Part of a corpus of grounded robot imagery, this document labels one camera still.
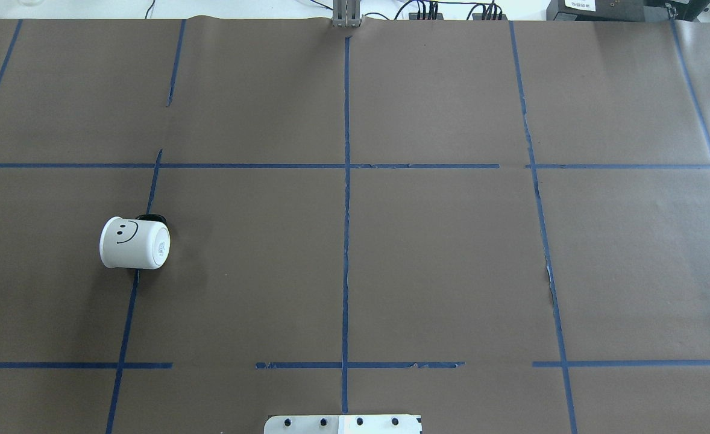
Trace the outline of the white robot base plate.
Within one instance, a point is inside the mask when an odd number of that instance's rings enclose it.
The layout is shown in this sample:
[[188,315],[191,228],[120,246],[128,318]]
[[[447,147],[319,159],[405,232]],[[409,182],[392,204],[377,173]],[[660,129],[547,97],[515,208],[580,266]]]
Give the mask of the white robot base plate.
[[276,415],[264,433],[422,433],[420,415]]

